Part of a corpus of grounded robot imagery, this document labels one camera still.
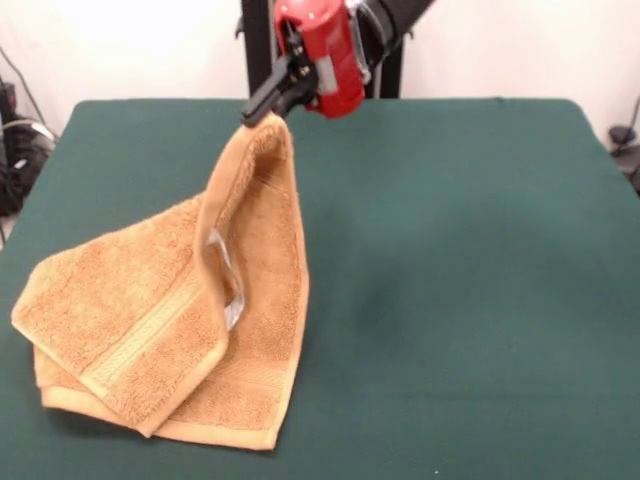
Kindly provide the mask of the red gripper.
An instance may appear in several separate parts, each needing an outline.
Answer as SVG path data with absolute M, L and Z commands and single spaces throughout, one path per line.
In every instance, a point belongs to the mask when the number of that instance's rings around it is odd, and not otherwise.
M 242 109 L 244 126 L 268 113 L 286 118 L 298 106 L 329 119 L 360 106 L 364 82 L 343 1 L 277 1 L 274 27 L 284 55 Z

